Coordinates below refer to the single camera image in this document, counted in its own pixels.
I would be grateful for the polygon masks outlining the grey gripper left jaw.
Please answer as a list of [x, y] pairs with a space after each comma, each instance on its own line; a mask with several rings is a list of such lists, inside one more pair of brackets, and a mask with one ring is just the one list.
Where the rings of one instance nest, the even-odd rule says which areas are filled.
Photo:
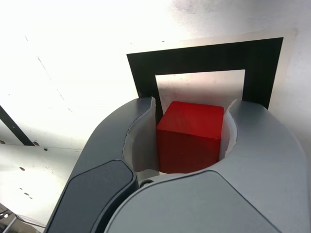
[[116, 209], [158, 173], [156, 101], [134, 99], [94, 130], [64, 187], [45, 231], [102, 233]]

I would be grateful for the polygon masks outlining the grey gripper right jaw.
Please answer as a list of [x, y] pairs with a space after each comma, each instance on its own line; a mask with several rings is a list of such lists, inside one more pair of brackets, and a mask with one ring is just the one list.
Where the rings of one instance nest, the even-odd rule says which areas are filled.
[[167, 175], [130, 195], [107, 233], [305, 233], [308, 165], [299, 142], [265, 107], [234, 101], [225, 157]]

